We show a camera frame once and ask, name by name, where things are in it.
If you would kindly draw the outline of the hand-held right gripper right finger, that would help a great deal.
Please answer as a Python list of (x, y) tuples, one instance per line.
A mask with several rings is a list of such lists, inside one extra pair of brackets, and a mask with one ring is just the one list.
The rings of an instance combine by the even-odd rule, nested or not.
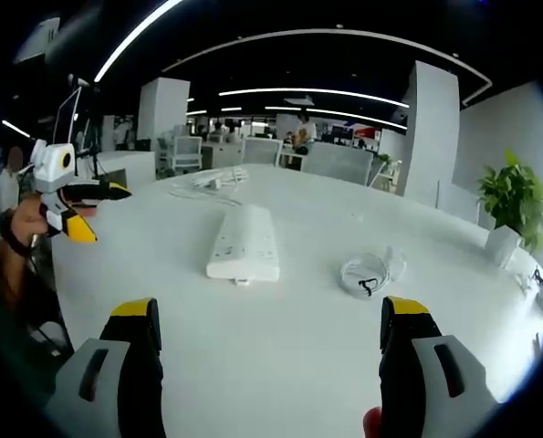
[(484, 365), (421, 303), (383, 299), (380, 349), (382, 437), (474, 437), (496, 410)]

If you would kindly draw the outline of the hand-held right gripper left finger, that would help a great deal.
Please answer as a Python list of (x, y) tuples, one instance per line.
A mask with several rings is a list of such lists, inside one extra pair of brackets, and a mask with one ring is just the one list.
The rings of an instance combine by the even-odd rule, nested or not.
[(164, 437), (158, 301), (117, 306), (56, 374), (45, 406), (62, 437)]

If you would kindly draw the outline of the person's left hand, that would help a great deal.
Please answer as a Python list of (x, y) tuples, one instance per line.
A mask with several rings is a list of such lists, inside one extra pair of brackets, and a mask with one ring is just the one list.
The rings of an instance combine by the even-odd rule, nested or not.
[(35, 235), (45, 235), (48, 232), (48, 223), (40, 213), (40, 206), (40, 195), (31, 193), (21, 200), (13, 213), (10, 230), (25, 247), (31, 246)]

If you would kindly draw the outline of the person's right hand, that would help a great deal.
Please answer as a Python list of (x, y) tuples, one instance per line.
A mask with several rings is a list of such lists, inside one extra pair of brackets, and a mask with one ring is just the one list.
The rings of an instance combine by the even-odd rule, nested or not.
[(381, 407), (369, 409), (363, 417), (363, 431), (366, 438), (379, 438), (381, 434)]

